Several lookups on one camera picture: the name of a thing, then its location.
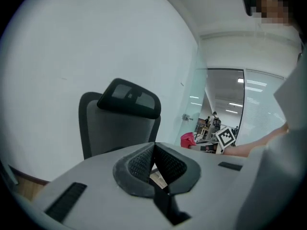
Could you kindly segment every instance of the glass wall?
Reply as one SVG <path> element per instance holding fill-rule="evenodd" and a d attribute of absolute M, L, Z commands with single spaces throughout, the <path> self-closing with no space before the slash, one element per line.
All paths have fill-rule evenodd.
<path fill-rule="evenodd" d="M 245 104 L 236 145 L 256 141 L 285 123 L 273 95 L 283 82 L 281 77 L 246 70 Z"/>
<path fill-rule="evenodd" d="M 188 132 L 194 132 L 198 118 L 201 113 L 201 107 L 205 96 L 205 87 L 207 83 L 207 66 L 202 54 L 201 46 L 198 45 L 197 55 L 195 57 L 194 71 L 192 75 L 192 85 L 188 93 L 188 105 L 185 114 L 189 115 L 189 120 L 182 120 L 179 133 L 175 140 L 175 145 L 180 146 L 180 137 Z"/>

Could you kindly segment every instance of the black slot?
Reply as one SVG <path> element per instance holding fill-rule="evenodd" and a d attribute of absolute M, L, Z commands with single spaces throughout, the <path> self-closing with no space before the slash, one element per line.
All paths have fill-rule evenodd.
<path fill-rule="evenodd" d="M 234 163 L 221 162 L 218 165 L 235 171 L 240 171 L 242 169 L 242 165 Z"/>
<path fill-rule="evenodd" d="M 78 201 L 87 185 L 72 183 L 61 196 L 45 211 L 47 215 L 58 222 L 62 222 L 72 207 Z"/>

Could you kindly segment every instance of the white wall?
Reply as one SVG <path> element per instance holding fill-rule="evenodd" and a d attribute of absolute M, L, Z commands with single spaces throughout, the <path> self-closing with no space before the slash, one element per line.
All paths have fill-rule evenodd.
<path fill-rule="evenodd" d="M 203 103 L 202 103 L 202 107 L 201 107 L 201 113 L 200 113 L 199 118 L 206 119 L 206 118 L 208 118 L 208 116 L 212 116 L 213 112 L 214 111 L 212 110 L 212 108 L 210 106 L 208 96 L 205 93 L 205 96 L 204 96 L 204 99 L 203 99 Z"/>
<path fill-rule="evenodd" d="M 271 39 L 221 36 L 202 40 L 209 68 L 253 69 L 287 77 L 294 69 L 299 48 Z"/>
<path fill-rule="evenodd" d="M 185 23 L 188 25 L 189 29 L 193 33 L 195 40 L 198 42 L 200 40 L 199 33 L 198 33 L 198 27 L 194 19 L 192 18 L 190 11 L 182 3 L 181 0 L 168 0 L 168 1 L 170 2 L 170 4 L 173 5 L 173 7 L 177 10 L 177 12 L 184 19 Z"/>
<path fill-rule="evenodd" d="M 174 142 L 196 52 L 166 0 L 27 0 L 1 42 L 2 155 L 48 181 L 81 162 L 80 97 L 114 78 L 158 95 L 157 141 Z"/>
<path fill-rule="evenodd" d="M 215 109 L 215 84 L 214 79 L 207 78 L 207 84 L 205 87 L 206 95 L 210 104 L 211 110 Z"/>
<path fill-rule="evenodd" d="M 241 114 L 226 112 L 222 109 L 216 109 L 216 112 L 222 122 L 222 126 L 235 128 L 240 125 Z"/>

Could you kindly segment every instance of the white shirt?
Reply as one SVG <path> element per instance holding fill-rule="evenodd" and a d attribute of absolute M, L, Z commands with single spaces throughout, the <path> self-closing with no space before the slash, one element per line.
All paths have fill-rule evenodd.
<path fill-rule="evenodd" d="M 214 115 L 211 116 L 211 118 L 210 118 L 210 125 L 213 124 L 213 121 L 214 121 L 214 119 L 215 119 L 216 117 L 218 117 L 218 116 L 217 116 L 217 115 L 216 115 L 216 116 L 214 116 Z"/>

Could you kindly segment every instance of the pink bag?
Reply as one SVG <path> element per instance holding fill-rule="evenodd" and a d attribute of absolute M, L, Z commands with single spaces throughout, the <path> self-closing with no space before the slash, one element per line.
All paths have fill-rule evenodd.
<path fill-rule="evenodd" d="M 196 146 L 193 132 L 186 133 L 180 137 L 180 145 L 183 148 L 189 148 L 189 146 Z"/>

